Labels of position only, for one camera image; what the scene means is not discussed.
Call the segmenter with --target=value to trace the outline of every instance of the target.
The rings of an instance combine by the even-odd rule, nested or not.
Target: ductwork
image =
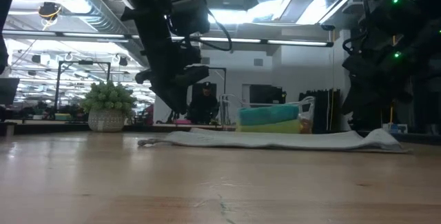
[[[87,13],[90,17],[81,17],[83,21],[91,25],[98,32],[112,34],[128,34],[129,30],[115,16],[115,14],[104,4],[103,0],[65,0],[71,3],[78,1],[79,3],[88,3],[91,7]],[[124,47],[130,55],[138,61],[141,66],[148,67],[147,58],[141,55],[142,46],[137,42],[130,40],[128,43],[119,43]]]

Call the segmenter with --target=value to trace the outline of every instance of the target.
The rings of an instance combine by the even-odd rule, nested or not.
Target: gray towel
[[[368,136],[362,138],[355,131],[337,134],[266,134],[209,131],[193,128],[190,132],[172,132],[162,140],[140,141],[139,145],[164,141],[190,147],[406,152],[395,138],[382,129],[374,130]]]

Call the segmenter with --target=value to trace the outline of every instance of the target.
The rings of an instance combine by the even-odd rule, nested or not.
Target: wooden table
[[[0,141],[0,223],[440,223],[441,148],[414,155]]]

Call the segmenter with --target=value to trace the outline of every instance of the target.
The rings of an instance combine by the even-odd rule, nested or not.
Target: folded cloth
[[[297,105],[281,104],[271,107],[240,109],[238,122],[241,125],[264,125],[296,120],[297,117]]]
[[[300,121],[290,120],[264,125],[237,125],[237,132],[264,132],[279,134],[300,134]]]
[[[163,139],[140,140],[138,145],[170,142],[190,147],[278,148],[318,151],[404,153],[398,141],[383,129],[362,138],[355,131],[337,134],[265,134],[209,131],[171,132]]]

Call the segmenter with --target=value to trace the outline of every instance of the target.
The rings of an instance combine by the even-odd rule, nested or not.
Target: white flower pot
[[[124,128],[124,120],[120,110],[91,110],[88,123],[95,132],[120,132]]]

